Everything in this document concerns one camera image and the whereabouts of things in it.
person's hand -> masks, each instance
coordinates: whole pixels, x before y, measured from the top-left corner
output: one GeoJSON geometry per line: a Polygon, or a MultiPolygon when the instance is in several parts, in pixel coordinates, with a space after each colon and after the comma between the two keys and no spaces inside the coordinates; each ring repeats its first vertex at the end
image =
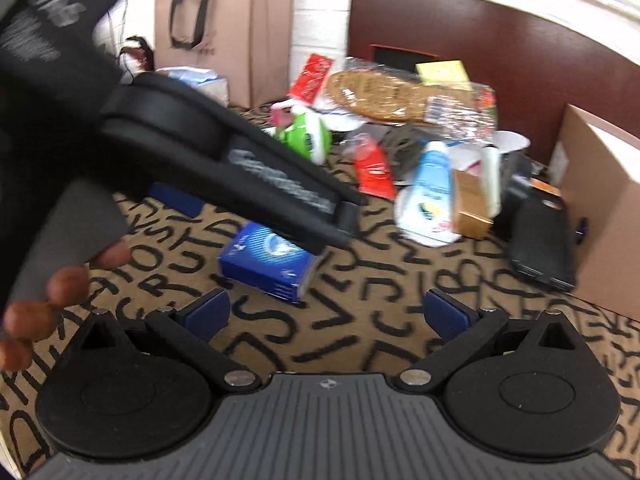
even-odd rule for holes
{"type": "MultiPolygon", "coordinates": [[[[100,267],[126,264],[131,252],[124,240],[96,256],[100,267]]],[[[67,267],[56,272],[47,284],[47,301],[18,301],[4,313],[4,331],[14,339],[0,341],[0,370],[17,372],[31,365],[35,341],[49,337],[66,306],[84,301],[89,295],[89,272],[85,267],[67,267]]]]}

black phone case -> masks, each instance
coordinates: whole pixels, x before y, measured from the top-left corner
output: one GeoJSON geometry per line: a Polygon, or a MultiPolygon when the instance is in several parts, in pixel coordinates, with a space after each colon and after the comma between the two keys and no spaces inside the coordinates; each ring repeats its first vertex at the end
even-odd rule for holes
{"type": "Polygon", "coordinates": [[[508,254],[517,272],[565,292],[572,290],[574,240],[564,201],[532,190],[516,215],[508,254]]]}

ribbed gray plate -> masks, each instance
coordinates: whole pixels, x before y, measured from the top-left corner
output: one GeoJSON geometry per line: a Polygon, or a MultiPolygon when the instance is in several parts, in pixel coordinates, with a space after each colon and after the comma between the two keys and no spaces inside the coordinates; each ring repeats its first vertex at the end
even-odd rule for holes
{"type": "Polygon", "coordinates": [[[181,449],[148,462],[104,465],[57,454],[31,480],[622,480],[599,454],[517,463],[477,449],[429,397],[391,389],[379,374],[289,375],[227,397],[181,449]]]}

tissue box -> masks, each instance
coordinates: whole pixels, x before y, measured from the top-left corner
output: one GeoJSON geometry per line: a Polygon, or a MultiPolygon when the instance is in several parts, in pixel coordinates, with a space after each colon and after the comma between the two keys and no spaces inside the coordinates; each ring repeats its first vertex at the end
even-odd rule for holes
{"type": "Polygon", "coordinates": [[[218,257],[225,278],[287,303],[300,302],[317,261],[317,256],[253,222],[245,225],[218,257]]]}
{"type": "Polygon", "coordinates": [[[210,99],[219,102],[225,108],[229,106],[228,81],[224,77],[219,77],[215,70],[193,66],[171,66],[159,68],[156,73],[182,81],[210,99]]]}

carpet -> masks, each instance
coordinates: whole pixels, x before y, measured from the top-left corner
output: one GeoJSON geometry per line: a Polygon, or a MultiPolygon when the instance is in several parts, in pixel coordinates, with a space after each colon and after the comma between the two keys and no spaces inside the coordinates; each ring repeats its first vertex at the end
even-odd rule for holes
{"type": "MultiPolygon", "coordinates": [[[[258,125],[266,122],[265,109],[242,114],[258,125]]],[[[355,183],[349,161],[337,153],[328,169],[355,183]]],[[[218,286],[232,298],[232,318],[211,344],[264,378],[274,371],[398,373],[442,346],[422,318],[422,296],[434,286],[473,308],[494,305],[513,317],[531,319],[546,308],[559,308],[622,396],[606,453],[627,472],[640,472],[640,323],[521,282],[496,240],[463,238],[444,248],[425,248],[400,237],[390,202],[368,197],[358,239],[348,250],[329,249],[303,303],[290,305],[220,276],[216,257],[244,219],[210,205],[191,219],[150,198],[119,200],[130,221],[130,264],[94,269],[90,298],[66,309],[57,332],[36,345],[31,368],[2,373],[0,429],[21,473],[53,453],[34,418],[34,400],[91,310],[142,318],[160,306],[186,306],[218,286]]]]}

